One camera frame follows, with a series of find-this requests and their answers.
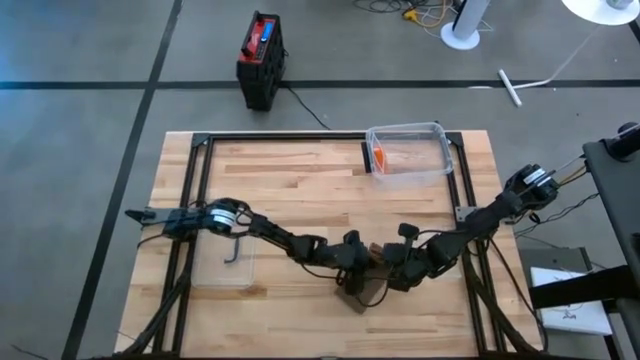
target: clear plastic lid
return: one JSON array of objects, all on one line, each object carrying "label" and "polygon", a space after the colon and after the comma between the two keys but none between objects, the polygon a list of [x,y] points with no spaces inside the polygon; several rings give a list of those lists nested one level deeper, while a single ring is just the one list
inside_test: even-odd
[{"label": "clear plastic lid", "polygon": [[[238,241],[237,258],[232,260]],[[191,282],[195,287],[242,289],[253,284],[256,239],[239,240],[200,231]]]}]

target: gray floor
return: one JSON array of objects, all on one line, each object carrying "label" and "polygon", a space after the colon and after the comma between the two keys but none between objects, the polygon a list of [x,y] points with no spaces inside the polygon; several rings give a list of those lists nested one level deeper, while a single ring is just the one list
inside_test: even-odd
[{"label": "gray floor", "polygon": [[[399,14],[350,0],[185,0],[162,80],[232,80],[254,9],[282,16],[290,80],[543,78],[591,27],[558,1],[496,1],[480,47],[454,52]],[[170,0],[0,2],[0,81],[146,80]],[[640,45],[627,26],[601,28],[564,79],[640,78]],[[503,89],[322,89],[299,95],[334,129],[438,120],[487,129],[500,175],[523,164],[561,165],[583,142],[637,120],[640,88],[533,89],[516,109]],[[58,358],[100,231],[142,91],[0,91],[0,358],[29,359],[18,345]],[[170,130],[318,129],[287,92],[268,114],[248,111],[238,90],[157,91],[122,209],[146,204]],[[563,190],[545,213],[595,192],[589,179]],[[595,262],[624,262],[599,201],[531,234],[586,246]],[[113,348],[139,229],[120,217],[80,355]],[[541,246],[522,239],[522,248]],[[552,333],[552,351],[606,357],[598,338]]]}]

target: black metal frame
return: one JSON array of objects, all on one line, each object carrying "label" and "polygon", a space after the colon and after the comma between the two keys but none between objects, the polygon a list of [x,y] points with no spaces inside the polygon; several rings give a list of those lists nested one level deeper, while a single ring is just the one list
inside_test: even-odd
[{"label": "black metal frame", "polygon": [[[471,174],[469,172],[469,165],[467,162],[467,156],[464,148],[464,139],[459,132],[448,132],[447,138],[450,143],[454,145],[458,156],[460,165],[460,172],[464,189],[466,193],[466,199],[468,206],[476,206],[475,194],[473,192],[473,185],[471,181]],[[185,172],[185,180],[182,188],[182,195],[180,198],[180,206],[186,207],[189,204],[191,196],[191,188],[193,186],[193,177],[195,173],[196,160],[201,148],[205,148],[204,161],[202,164],[202,171],[200,176],[200,183],[198,185],[198,193],[196,198],[197,204],[204,204],[206,202],[206,192],[209,173],[211,169],[211,163],[213,159],[213,149],[216,141],[230,141],[230,140],[364,140],[365,132],[257,132],[257,133],[194,133],[191,141],[191,149],[189,152],[189,160],[187,161],[187,168]],[[447,175],[447,182],[449,188],[449,196],[451,199],[452,213],[455,212],[455,208],[461,206],[460,195],[458,193],[458,187],[456,184],[456,177],[454,172]],[[178,285],[183,285],[181,282],[176,283],[176,271],[178,266],[178,259],[181,253],[182,243],[186,243],[187,255],[184,268],[182,270],[179,279],[186,280],[190,285],[191,270],[193,267],[193,260],[195,255],[195,247],[197,241],[197,232],[189,233],[185,236],[185,239],[180,242],[174,242],[171,245],[171,251],[169,253],[169,260],[167,266],[167,272],[165,275],[165,282],[162,292],[162,301],[159,313],[162,313],[161,319],[154,319],[160,321],[157,332],[153,337],[152,352],[155,354],[166,353],[163,351],[164,341],[166,336],[166,321],[168,309],[170,309],[175,301],[179,299],[178,314],[176,318],[173,340],[171,343],[170,353],[174,356],[179,356],[182,348],[182,340],[184,336],[184,328],[186,322],[186,313],[189,302],[189,292],[191,286],[181,286],[182,290],[179,297],[175,296],[175,288]],[[486,284],[489,292],[495,297],[495,290],[493,287],[493,280],[491,271],[489,268],[489,262],[487,255],[483,251],[478,251],[478,258],[481,270],[481,276],[484,284]],[[463,271],[466,273],[470,271],[467,266],[464,266]],[[480,312],[480,306],[478,297],[473,291],[470,285],[467,285],[467,292],[469,296],[469,306],[471,310],[471,318],[473,322],[473,330],[476,339],[476,346],[479,354],[483,354],[488,351],[487,340],[484,333],[482,314]],[[499,352],[506,351],[506,345],[504,336],[500,330],[498,323],[492,319],[492,330],[496,339],[496,348]]]},{"label": "black metal frame", "polygon": [[[475,193],[473,190],[473,183],[471,174],[469,171],[469,164],[467,161],[467,155],[465,152],[464,139],[460,132],[447,132],[447,138],[451,145],[454,145],[458,162],[460,165],[460,172],[462,182],[465,190],[466,202],[468,206],[476,206]],[[216,141],[238,141],[238,140],[364,140],[365,132],[363,131],[318,131],[318,132],[230,132],[230,133],[194,133],[191,139],[191,148],[189,151],[189,159],[187,161],[187,168],[185,171],[185,179],[182,188],[182,194],[180,198],[180,206],[187,207],[190,205],[189,199],[191,196],[191,188],[193,185],[193,178],[196,168],[196,162],[198,154],[201,148],[204,147],[204,161],[202,164],[202,172],[200,175],[200,183],[198,184],[198,192],[196,197],[196,205],[203,205],[206,202],[207,184],[209,179],[209,173],[211,169],[211,163],[213,159],[213,150]],[[458,193],[458,187],[456,184],[455,170],[447,175],[447,183],[449,189],[449,196],[452,205],[452,214],[455,213],[456,207],[460,207],[460,194]],[[456,227],[459,228],[462,224],[457,220]],[[180,357],[182,349],[182,341],[184,337],[184,330],[186,325],[187,309],[189,303],[189,293],[191,289],[191,271],[193,268],[196,242],[198,232],[194,231],[185,235],[182,241],[175,241],[171,245],[171,251],[169,253],[169,260],[167,266],[167,272],[165,275],[165,283],[163,286],[162,301],[156,314],[151,318],[149,325],[143,331],[145,334],[145,340],[134,343],[133,348],[129,348],[124,353],[117,353],[111,357],[103,359],[119,359],[119,360],[143,360],[143,359],[166,359],[166,360],[186,360],[190,358]],[[187,254],[184,263],[184,268],[176,279],[176,271],[178,267],[178,261],[181,254],[182,246],[186,245]],[[478,262],[480,265],[480,272],[483,284],[490,296],[495,299],[495,289],[493,286],[493,280],[491,276],[491,270],[485,251],[482,251],[482,244],[476,243],[478,248]],[[463,272],[466,274],[469,271],[475,271],[470,266],[462,262]],[[467,284],[467,294],[469,297],[469,307],[471,311],[471,320],[473,325],[474,336],[476,340],[476,347],[478,349],[478,355],[476,357],[449,357],[448,359],[557,359],[557,360],[580,360],[573,357],[554,356],[548,354],[523,354],[509,352],[506,349],[506,343],[503,331],[499,323],[494,319],[491,314],[492,332],[495,337],[495,350],[489,350],[487,348],[487,339],[484,332],[482,314],[480,312],[480,305],[478,302],[478,296],[474,291],[474,288]],[[166,337],[166,321],[167,316],[172,309],[173,305],[179,301],[178,313],[175,322],[175,328],[173,333],[173,340],[171,343],[171,350],[165,351],[164,340]],[[153,338],[153,345],[151,353],[142,354],[149,342]],[[215,359],[215,358],[198,358],[198,359]]]}]

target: clear plastic container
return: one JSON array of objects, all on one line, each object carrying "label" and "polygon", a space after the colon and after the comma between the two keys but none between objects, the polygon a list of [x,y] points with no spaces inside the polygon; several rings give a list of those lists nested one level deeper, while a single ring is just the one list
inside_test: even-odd
[{"label": "clear plastic container", "polygon": [[208,231],[200,231],[196,243],[191,283],[195,287],[244,289],[253,284],[256,239],[251,236],[239,240],[238,257],[231,263],[235,242]]},{"label": "clear plastic container", "polygon": [[371,173],[385,185],[430,185],[453,170],[449,141],[437,123],[367,130]]}]

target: wooden tabletop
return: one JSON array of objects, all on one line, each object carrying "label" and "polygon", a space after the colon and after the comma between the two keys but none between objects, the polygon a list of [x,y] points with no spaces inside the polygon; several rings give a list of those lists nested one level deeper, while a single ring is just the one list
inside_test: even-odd
[{"label": "wooden tabletop", "polygon": [[[501,191],[489,137],[485,131],[462,134],[478,204],[487,205]],[[190,132],[167,133],[150,206],[178,206],[190,142]],[[465,199],[455,165],[461,199]],[[330,243],[342,241],[351,229],[360,231],[365,244],[400,242],[401,222],[421,229],[454,227],[444,177],[429,187],[381,191],[364,172],[359,141],[219,141],[208,185],[207,200],[244,200],[287,230],[325,236]],[[159,233],[160,226],[145,229],[142,237]],[[494,240],[525,289],[511,227],[501,226]],[[129,337],[137,336],[158,308],[170,246],[169,240],[161,238],[139,249],[116,350],[131,344]],[[253,285],[246,289],[220,286],[246,277],[251,270],[251,246],[256,252]],[[381,305],[359,315],[334,295],[334,281],[310,276],[279,248],[243,239],[243,255],[232,265],[236,268],[229,268],[222,259],[231,255],[232,248],[232,240],[200,232],[194,280],[218,286],[192,289],[182,356],[477,354],[460,264],[437,279],[425,279],[408,293],[389,291]],[[524,337],[539,345],[534,319],[496,254],[490,251],[488,256],[499,305]],[[481,308],[492,348],[488,314]],[[173,317],[175,311],[167,339],[171,339]]]}]

